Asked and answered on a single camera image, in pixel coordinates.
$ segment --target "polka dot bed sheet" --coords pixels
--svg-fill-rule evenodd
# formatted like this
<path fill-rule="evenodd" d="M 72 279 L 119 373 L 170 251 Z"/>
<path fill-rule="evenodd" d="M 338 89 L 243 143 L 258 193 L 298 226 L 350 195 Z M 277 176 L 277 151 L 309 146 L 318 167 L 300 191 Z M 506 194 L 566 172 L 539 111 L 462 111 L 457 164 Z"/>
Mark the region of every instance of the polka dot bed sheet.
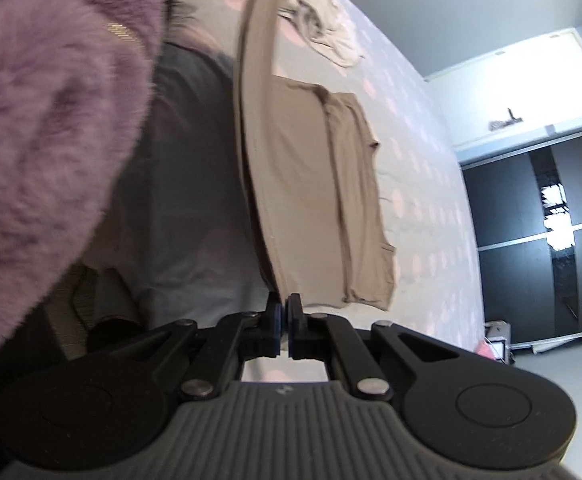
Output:
<path fill-rule="evenodd" d="M 346 316 L 357 328 L 391 319 L 474 351 L 484 340 L 478 252 L 462 173 L 427 84 L 349 0 L 362 58 L 343 68 L 318 54 L 279 17 L 274 73 L 356 94 L 380 143 L 375 158 L 386 237 L 396 247 L 388 312 L 364 304 L 307 308 Z M 245 0 L 175 0 L 169 38 L 183 25 L 232 56 Z"/>

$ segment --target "fluffy purple fabric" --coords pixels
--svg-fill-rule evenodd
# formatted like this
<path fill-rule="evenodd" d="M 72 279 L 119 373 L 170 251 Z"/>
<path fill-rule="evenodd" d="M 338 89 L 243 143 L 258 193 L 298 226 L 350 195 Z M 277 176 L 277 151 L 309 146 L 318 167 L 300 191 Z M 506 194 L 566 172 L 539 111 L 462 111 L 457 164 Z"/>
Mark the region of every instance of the fluffy purple fabric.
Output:
<path fill-rule="evenodd" d="M 0 346 L 84 249 L 150 97 L 162 0 L 0 0 Z"/>

